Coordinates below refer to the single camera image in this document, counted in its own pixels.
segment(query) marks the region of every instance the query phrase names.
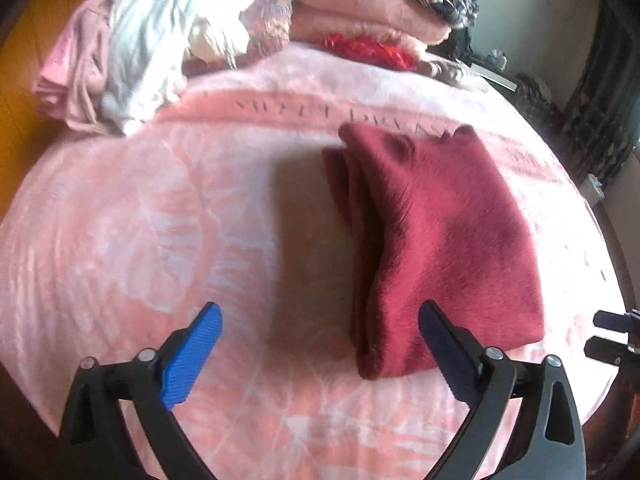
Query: stack of folded blankets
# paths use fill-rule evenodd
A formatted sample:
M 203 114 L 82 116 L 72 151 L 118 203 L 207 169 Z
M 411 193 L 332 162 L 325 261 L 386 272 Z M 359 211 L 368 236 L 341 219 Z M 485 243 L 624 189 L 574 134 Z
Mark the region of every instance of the stack of folded blankets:
M 421 60 L 477 14 L 477 0 L 85 0 L 33 92 L 73 130 L 131 135 L 179 99 L 188 76 L 251 64 L 289 40 L 367 38 Z M 418 72 L 449 69 L 433 63 Z

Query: pink bedspread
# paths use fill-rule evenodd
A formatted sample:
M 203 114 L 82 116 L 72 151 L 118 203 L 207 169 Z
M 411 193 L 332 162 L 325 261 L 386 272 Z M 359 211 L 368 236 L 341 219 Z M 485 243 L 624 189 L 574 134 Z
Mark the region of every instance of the pink bedspread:
M 414 135 L 478 130 L 530 225 L 542 280 L 545 338 L 510 355 L 558 354 L 580 416 L 597 407 L 615 370 L 582 347 L 594 312 L 622 312 L 622 297 L 590 209 L 540 138 L 496 92 L 292 44 L 194 81 L 131 138 L 69 137 L 26 177 L 0 225 L 0 358 L 50 427 L 82 357 L 131 359 L 213 300 L 225 329 L 175 414 L 219 478 L 424 477 L 466 408 L 437 370 L 357 374 L 353 245 L 321 165 L 351 119 Z

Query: folded red towel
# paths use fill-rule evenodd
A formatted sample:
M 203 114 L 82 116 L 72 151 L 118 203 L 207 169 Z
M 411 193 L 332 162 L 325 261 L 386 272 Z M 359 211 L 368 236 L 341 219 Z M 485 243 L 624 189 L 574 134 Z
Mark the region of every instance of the folded red towel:
M 356 241 L 351 338 L 363 378 L 435 366 L 418 309 L 435 300 L 483 345 L 544 335 L 529 227 L 469 126 L 411 138 L 344 124 L 324 152 L 327 179 Z

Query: dark curtain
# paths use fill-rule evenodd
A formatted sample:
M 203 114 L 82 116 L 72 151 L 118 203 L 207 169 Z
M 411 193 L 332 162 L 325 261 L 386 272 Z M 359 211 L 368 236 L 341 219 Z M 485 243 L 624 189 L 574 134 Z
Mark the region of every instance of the dark curtain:
M 601 1 L 584 73 L 552 146 L 577 185 L 593 173 L 606 186 L 638 142 L 639 47 L 609 4 Z

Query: pink cloth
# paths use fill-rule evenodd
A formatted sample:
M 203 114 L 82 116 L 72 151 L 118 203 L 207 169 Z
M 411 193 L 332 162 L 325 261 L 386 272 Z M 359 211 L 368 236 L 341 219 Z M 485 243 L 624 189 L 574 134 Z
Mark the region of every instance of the pink cloth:
M 107 82 L 111 0 L 85 0 L 76 9 L 33 85 L 38 110 L 80 132 L 110 131 L 99 113 Z
M 404 32 L 428 45 L 449 37 L 451 28 L 431 9 L 417 0 L 293 0 L 313 9 L 351 18 L 357 22 L 377 23 Z

